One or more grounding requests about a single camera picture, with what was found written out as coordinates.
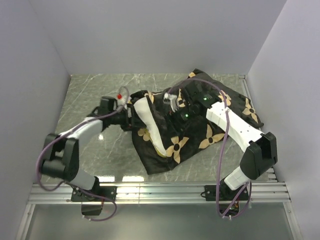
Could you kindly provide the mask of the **black pillowcase with tan flowers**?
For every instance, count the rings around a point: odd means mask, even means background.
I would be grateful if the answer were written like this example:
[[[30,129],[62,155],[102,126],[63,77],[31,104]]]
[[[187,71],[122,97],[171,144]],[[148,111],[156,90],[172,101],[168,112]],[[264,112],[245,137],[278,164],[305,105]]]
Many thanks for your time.
[[[177,95],[180,110],[190,109],[191,100],[185,87],[193,86],[205,93],[213,91],[218,95],[219,102],[226,101],[228,107],[252,127],[258,129],[264,126],[248,97],[197,68],[188,75],[188,79],[178,87],[168,88],[170,93]],[[192,117],[186,123],[168,120],[170,108],[163,102],[164,94],[164,91],[144,89],[130,96],[131,104],[143,100],[143,106],[152,114],[159,131],[156,139],[151,138],[151,131],[147,127],[138,127],[132,131],[133,145],[148,175],[173,170],[200,151],[222,141],[225,135],[224,130],[205,116]]]

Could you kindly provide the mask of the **white pillow with yellow piping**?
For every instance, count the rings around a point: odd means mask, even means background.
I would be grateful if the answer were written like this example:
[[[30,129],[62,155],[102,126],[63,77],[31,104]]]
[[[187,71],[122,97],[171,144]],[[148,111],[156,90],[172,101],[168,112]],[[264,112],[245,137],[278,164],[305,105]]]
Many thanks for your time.
[[[145,124],[146,129],[149,132],[150,140],[156,149],[156,151],[163,157],[167,156],[166,149],[163,145],[162,138],[160,135],[160,131],[158,129],[158,126],[155,122],[155,119],[152,115],[148,98],[143,97],[137,100],[133,104],[134,110],[137,113],[138,117],[142,120],[142,122]]]

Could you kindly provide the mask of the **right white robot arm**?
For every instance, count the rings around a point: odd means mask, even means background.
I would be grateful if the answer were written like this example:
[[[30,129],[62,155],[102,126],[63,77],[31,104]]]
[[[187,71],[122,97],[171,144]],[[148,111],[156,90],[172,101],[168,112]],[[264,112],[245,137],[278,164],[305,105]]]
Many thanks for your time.
[[[256,180],[278,162],[277,139],[271,132],[263,133],[252,127],[234,113],[227,103],[223,91],[213,83],[211,91],[199,90],[194,85],[195,78],[188,78],[188,83],[182,92],[186,94],[189,106],[181,110],[177,95],[169,89],[165,92],[163,101],[169,104],[173,118],[180,123],[204,116],[206,119],[224,130],[226,137],[231,137],[243,151],[239,166],[220,181],[220,194],[226,200],[233,199],[238,194],[238,188]]]

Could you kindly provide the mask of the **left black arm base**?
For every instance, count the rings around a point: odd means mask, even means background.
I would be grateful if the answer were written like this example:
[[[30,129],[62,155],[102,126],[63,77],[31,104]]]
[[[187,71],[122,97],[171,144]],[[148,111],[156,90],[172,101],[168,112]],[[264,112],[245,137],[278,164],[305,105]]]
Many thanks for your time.
[[[118,210],[116,195],[116,186],[101,186],[97,194],[80,188],[73,188],[70,202],[81,204],[80,210],[83,218],[92,222],[102,222],[111,219],[116,214]],[[113,212],[108,217],[97,218],[107,203],[114,206]]]

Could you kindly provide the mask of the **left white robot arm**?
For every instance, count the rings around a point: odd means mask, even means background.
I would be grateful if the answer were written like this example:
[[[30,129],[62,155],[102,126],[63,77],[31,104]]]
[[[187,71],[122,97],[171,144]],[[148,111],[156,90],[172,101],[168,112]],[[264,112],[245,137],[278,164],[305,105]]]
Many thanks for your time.
[[[101,195],[100,181],[80,168],[80,147],[111,125],[119,125],[124,131],[129,131],[136,119],[130,96],[103,96],[99,106],[81,123],[65,132],[46,136],[36,162],[37,181],[40,182],[43,175],[60,179],[82,190],[89,201],[96,201]]]

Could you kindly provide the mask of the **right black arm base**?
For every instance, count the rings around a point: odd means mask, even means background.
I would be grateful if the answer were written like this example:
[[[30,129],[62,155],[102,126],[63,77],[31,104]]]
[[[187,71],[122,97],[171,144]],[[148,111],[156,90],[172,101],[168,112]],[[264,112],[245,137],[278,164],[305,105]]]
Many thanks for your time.
[[[246,183],[236,190],[231,190],[227,185],[205,185],[200,194],[207,202],[215,202],[221,218],[233,219],[243,213],[250,205],[252,183]]]

